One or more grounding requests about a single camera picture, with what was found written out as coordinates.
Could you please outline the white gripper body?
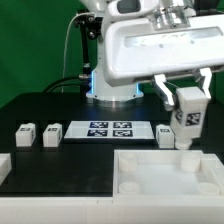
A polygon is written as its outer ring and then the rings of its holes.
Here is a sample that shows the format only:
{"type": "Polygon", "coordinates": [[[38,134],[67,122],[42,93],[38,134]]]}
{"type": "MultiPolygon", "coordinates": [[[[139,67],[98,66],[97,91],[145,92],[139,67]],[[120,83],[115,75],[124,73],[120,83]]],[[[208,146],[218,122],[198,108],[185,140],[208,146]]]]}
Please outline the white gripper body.
{"type": "Polygon", "coordinates": [[[224,14],[193,17],[185,28],[155,30],[147,18],[119,21],[104,37],[105,81],[124,86],[153,76],[224,68],[224,14]]]}

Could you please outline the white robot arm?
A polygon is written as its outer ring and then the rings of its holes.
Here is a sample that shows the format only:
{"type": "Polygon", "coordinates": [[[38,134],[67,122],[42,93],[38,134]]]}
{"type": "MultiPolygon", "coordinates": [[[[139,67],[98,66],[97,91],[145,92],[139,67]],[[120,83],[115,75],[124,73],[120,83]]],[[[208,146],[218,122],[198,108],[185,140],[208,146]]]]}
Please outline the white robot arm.
{"type": "Polygon", "coordinates": [[[221,0],[79,0],[95,23],[97,66],[88,97],[102,104],[141,98],[151,83],[168,111],[179,97],[166,82],[195,77],[192,90],[210,99],[212,74],[224,70],[221,0]]]}

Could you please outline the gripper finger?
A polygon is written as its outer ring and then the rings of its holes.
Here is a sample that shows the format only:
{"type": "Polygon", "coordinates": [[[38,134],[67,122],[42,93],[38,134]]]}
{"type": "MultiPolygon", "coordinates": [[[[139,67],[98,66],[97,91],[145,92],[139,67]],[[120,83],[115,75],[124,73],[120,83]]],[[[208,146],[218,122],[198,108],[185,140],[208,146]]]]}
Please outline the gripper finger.
{"type": "Polygon", "coordinates": [[[167,111],[172,111],[175,107],[173,94],[165,85],[167,82],[164,74],[155,75],[153,77],[153,87],[158,96],[163,100],[164,107],[167,111]]]}
{"type": "Polygon", "coordinates": [[[211,99],[209,91],[211,79],[212,72],[210,68],[201,68],[196,72],[196,82],[199,84],[199,88],[203,91],[207,99],[211,99]]]}

